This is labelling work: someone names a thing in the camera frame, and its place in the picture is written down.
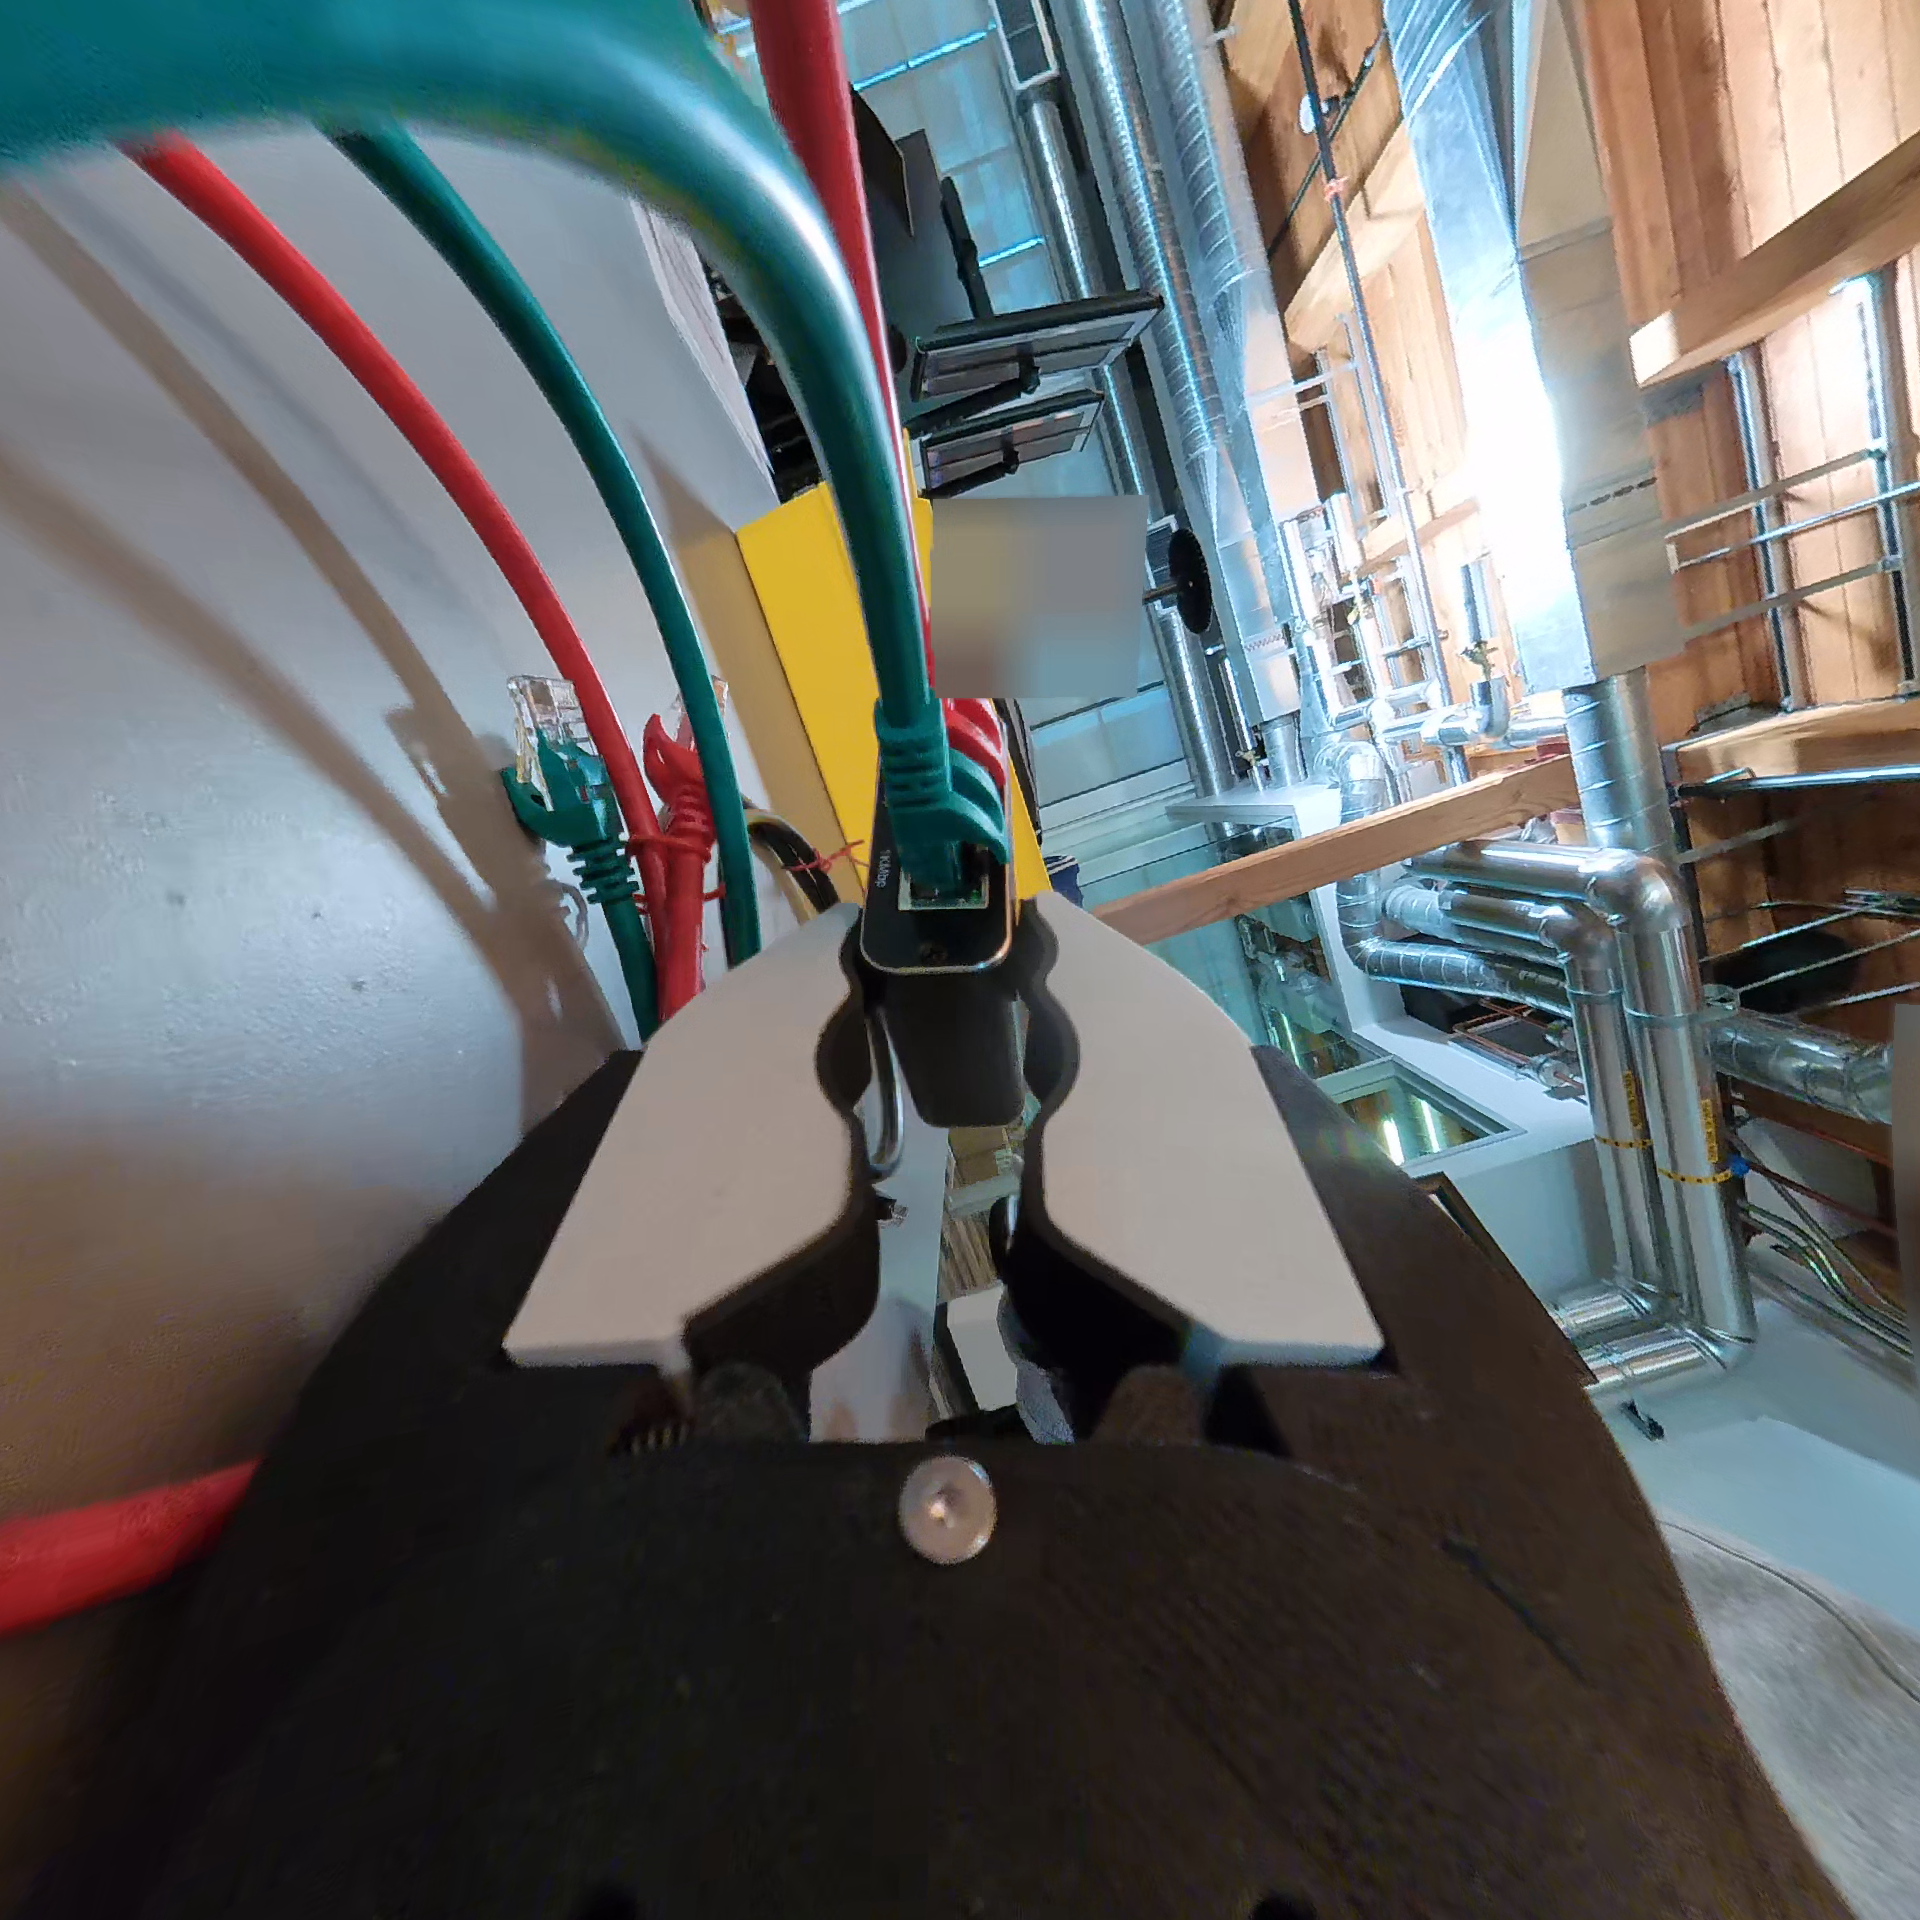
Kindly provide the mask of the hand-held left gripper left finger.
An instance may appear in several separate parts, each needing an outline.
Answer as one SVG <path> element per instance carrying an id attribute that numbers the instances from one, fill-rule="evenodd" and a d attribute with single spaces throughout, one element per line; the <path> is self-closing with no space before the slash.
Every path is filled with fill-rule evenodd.
<path id="1" fill-rule="evenodd" d="M 517 1364 L 808 1374 L 863 1329 L 880 1249 L 854 940 L 841 902 L 656 1030 L 507 1329 Z"/>

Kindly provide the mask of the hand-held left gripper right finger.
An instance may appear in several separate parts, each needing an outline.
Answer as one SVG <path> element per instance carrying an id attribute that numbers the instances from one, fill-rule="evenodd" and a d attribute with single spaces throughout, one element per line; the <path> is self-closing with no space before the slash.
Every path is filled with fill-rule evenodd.
<path id="1" fill-rule="evenodd" d="M 1012 1306 L 1055 1366 L 1375 1361 L 1384 1334 L 1253 1043 L 1078 906 L 1015 938 L 1038 1102 Z"/>

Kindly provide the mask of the black network splitter box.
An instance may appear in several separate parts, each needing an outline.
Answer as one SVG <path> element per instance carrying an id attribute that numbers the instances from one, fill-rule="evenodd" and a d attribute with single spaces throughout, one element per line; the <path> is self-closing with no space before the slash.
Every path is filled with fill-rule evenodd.
<path id="1" fill-rule="evenodd" d="M 1023 1077 L 1009 950 L 1017 889 L 993 856 L 964 852 L 964 892 L 915 892 L 884 797 L 875 797 L 869 886 L 857 926 L 862 974 L 916 1113 L 943 1130 L 1019 1118 Z"/>

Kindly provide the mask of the yellow plastic bin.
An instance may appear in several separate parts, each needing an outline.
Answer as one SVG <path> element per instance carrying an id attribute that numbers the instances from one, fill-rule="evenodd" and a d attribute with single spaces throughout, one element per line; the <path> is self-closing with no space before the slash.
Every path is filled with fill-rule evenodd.
<path id="1" fill-rule="evenodd" d="M 877 682 L 832 490 L 812 486 L 735 533 L 832 826 L 807 828 L 844 898 L 865 878 L 877 797 Z"/>

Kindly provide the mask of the wooden railing beam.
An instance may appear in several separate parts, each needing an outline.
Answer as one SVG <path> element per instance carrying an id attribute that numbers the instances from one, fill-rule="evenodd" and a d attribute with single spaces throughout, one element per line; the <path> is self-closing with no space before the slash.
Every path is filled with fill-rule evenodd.
<path id="1" fill-rule="evenodd" d="M 1092 916 L 1137 944 L 1157 944 L 1452 844 L 1525 828 L 1574 803 L 1573 760 L 1549 757 L 1387 808 L 1365 821 L 1311 833 L 1220 869 L 1167 881 L 1137 896 L 1103 902 Z"/>

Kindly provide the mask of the white cabinet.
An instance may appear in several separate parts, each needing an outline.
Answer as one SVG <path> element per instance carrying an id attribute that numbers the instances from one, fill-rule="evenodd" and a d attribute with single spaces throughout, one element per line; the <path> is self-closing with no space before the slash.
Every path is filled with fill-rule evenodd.
<path id="1" fill-rule="evenodd" d="M 1216 826 L 1231 833 L 1286 829 L 1294 840 L 1339 826 L 1339 795 L 1328 785 L 1237 787 L 1211 797 L 1167 804 L 1176 826 Z"/>

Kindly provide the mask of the cluster of silver pipes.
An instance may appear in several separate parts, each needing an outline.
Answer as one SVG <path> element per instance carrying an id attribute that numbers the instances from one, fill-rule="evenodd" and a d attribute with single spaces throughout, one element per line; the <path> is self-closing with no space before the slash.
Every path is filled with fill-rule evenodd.
<path id="1" fill-rule="evenodd" d="M 1349 950 L 1365 972 L 1519 986 L 1513 947 L 1558 942 L 1595 1147 L 1613 1178 L 1617 1280 L 1555 1307 L 1598 1404 L 1736 1366 L 1758 1338 L 1736 1216 L 1721 1070 L 1846 1121 L 1892 1118 L 1887 1044 L 1739 1013 L 1700 980 L 1685 869 L 1628 848 L 1461 841 L 1403 861 L 1421 881 L 1387 896 L 1374 873 L 1342 881 L 1343 906 L 1421 908 L 1444 938 L 1389 944 L 1363 920 Z"/>

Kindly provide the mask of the black round knob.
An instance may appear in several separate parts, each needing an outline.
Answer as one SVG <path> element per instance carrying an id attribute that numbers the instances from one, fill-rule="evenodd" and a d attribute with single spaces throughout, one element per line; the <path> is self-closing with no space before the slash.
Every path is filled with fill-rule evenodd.
<path id="1" fill-rule="evenodd" d="M 1173 517 L 1150 521 L 1145 570 L 1142 608 L 1167 608 L 1188 634 L 1206 635 L 1213 626 L 1213 586 L 1203 539 Z"/>

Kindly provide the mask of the thick wooden beam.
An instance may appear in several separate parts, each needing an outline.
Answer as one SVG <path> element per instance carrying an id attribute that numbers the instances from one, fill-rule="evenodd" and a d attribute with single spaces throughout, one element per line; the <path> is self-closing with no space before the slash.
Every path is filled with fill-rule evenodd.
<path id="1" fill-rule="evenodd" d="M 1765 780 L 1913 768 L 1917 699 L 1822 704 L 1689 736 L 1667 752 L 1670 787 L 1733 788 Z"/>

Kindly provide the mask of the metal storage rack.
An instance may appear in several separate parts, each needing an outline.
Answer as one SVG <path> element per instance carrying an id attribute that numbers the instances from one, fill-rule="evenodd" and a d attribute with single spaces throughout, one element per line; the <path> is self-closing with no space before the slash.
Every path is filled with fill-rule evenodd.
<path id="1" fill-rule="evenodd" d="M 1015 158 L 1039 216 L 1041 300 L 989 289 L 957 181 L 921 131 L 889 136 L 859 107 L 881 333 L 919 491 L 950 499 L 1095 448 L 1121 493 L 1180 512 L 1148 385 L 1161 312 L 1119 283 L 1097 236 L 1086 144 L 1061 90 L 1015 97 Z"/>

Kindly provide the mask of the wooden ceiling beam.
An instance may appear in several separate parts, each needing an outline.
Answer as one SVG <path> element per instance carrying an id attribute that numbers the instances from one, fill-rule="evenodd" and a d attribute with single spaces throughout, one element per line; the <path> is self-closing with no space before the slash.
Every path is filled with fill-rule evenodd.
<path id="1" fill-rule="evenodd" d="M 1629 338 L 1641 390 L 1702 370 L 1917 248 L 1917 137 L 1716 272 Z"/>

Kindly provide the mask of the rectangular metal duct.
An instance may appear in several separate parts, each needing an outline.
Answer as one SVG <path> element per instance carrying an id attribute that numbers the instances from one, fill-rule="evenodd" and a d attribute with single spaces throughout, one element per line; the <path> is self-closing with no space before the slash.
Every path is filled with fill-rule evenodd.
<path id="1" fill-rule="evenodd" d="M 1563 698 L 1589 841 L 1673 864 L 1647 666 L 1685 637 L 1569 4 L 1383 22 L 1525 686 Z"/>

